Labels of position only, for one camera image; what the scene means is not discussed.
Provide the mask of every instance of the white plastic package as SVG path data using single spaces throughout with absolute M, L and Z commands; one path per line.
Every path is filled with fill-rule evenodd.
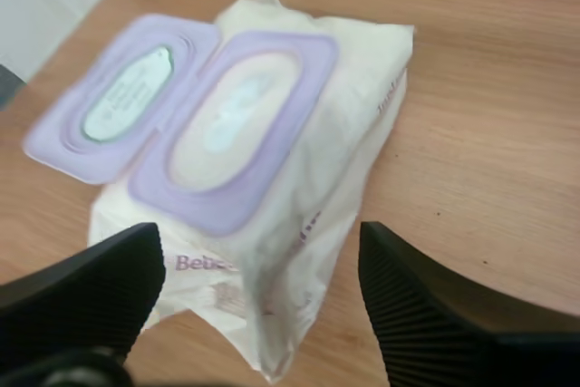
M 129 191 L 139 182 L 128 186 L 126 175 L 94 203 L 89 245 L 156 222 L 167 279 L 146 327 L 191 310 L 275 382 L 317 316 L 401 107 L 413 29 L 314 19 L 278 0 L 238 0 L 215 24 L 221 43 L 201 76 L 218 80 L 200 85 L 201 106 L 187 122 L 184 113 L 160 163 L 172 183 L 199 193 L 197 203 L 157 208 L 162 187 L 136 200 Z M 264 43 L 247 31 L 291 36 Z M 286 50 L 289 42 L 304 52 Z M 229 44 L 241 54 L 219 70 Z

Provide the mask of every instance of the lid label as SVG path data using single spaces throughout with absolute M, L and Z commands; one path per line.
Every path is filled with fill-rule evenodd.
M 125 67 L 87 113 L 82 134 L 96 142 L 119 138 L 149 108 L 172 73 L 171 52 L 164 46 Z

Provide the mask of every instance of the wet wipes pack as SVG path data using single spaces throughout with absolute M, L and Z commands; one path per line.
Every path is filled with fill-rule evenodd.
M 238 0 L 213 24 L 172 20 L 155 16 L 150 44 L 130 27 L 120 39 L 135 53 L 103 56 L 87 77 L 108 79 L 74 85 L 25 148 L 105 184 L 89 245 L 158 224 L 167 277 L 146 328 L 191 310 L 275 382 L 314 323 L 401 107 L 413 29 L 278 0 Z

